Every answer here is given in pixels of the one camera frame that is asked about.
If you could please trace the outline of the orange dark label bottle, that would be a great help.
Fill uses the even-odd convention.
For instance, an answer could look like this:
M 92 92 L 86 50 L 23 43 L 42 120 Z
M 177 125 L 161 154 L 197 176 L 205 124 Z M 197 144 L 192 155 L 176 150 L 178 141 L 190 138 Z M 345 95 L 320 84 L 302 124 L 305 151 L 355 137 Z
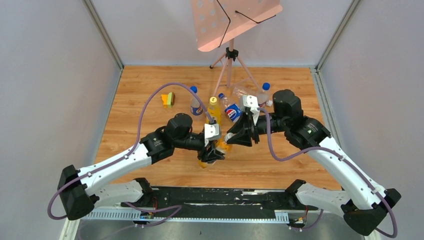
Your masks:
M 226 155 L 226 154 L 228 154 L 228 153 L 232 150 L 232 146 L 231 146 L 230 144 L 227 144 L 227 143 L 224 141 L 224 138 L 221 138 L 221 139 L 217 140 L 217 142 L 216 142 L 216 149 L 217 149 L 218 151 L 222 152 L 224 155 Z M 202 162 L 200 162 L 200 161 L 198 160 L 198 164 L 199 164 L 199 166 L 200 166 L 201 168 L 207 168 L 208 166 L 211 166 L 211 165 L 213 165 L 214 163 L 212 163 L 212 164 L 202 163 Z

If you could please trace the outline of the yellow juice bottle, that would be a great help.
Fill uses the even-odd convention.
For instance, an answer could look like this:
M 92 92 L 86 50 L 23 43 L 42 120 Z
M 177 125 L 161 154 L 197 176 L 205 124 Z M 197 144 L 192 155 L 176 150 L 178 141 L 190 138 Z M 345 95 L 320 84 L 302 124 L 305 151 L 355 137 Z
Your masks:
M 207 111 L 209 115 L 216 121 L 216 123 L 221 125 L 222 118 L 221 118 L 221 109 L 220 109 L 219 102 L 217 102 L 216 105 L 211 105 L 208 103 Z

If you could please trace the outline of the yellow bottle cap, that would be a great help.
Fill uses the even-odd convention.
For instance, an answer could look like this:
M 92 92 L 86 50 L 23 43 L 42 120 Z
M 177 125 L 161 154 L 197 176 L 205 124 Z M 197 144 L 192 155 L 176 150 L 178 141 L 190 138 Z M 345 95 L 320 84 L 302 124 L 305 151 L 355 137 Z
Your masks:
M 213 96 L 209 99 L 210 105 L 216 105 L 217 103 L 218 103 L 218 99 L 216 97 Z

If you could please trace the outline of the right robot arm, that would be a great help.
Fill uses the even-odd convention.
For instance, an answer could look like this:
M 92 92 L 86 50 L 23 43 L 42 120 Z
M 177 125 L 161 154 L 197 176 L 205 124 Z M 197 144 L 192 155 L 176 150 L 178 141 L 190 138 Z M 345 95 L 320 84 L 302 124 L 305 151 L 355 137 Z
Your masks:
M 394 188 L 383 187 L 361 170 L 320 121 L 304 114 L 301 99 L 293 91 L 275 92 L 272 102 L 273 112 L 268 112 L 259 107 L 255 96 L 242 96 L 241 117 L 227 131 L 225 142 L 251 147 L 259 142 L 260 135 L 266 135 L 269 152 L 275 158 L 272 134 L 284 133 L 299 154 L 312 157 L 341 186 L 341 190 L 328 190 L 297 179 L 286 189 L 285 201 L 290 208 L 304 205 L 333 213 L 363 236 L 379 232 L 379 225 L 389 217 L 393 232 L 386 236 L 397 237 L 393 208 L 401 194 Z

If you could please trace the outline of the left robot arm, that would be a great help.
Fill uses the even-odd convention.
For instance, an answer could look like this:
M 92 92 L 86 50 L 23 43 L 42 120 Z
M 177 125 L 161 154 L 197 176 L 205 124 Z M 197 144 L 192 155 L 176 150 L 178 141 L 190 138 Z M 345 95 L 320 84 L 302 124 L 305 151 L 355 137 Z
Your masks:
M 220 125 L 216 121 L 206 123 L 202 132 L 193 133 L 192 124 L 189 115 L 178 113 L 165 126 L 113 157 L 79 169 L 72 164 L 65 167 L 57 186 L 65 218 L 78 220 L 100 206 L 120 202 L 149 206 L 153 193 L 146 180 L 136 179 L 124 184 L 111 182 L 171 157 L 175 149 L 196 151 L 202 163 L 223 160 L 224 154 L 216 148 L 216 141 L 221 138 Z

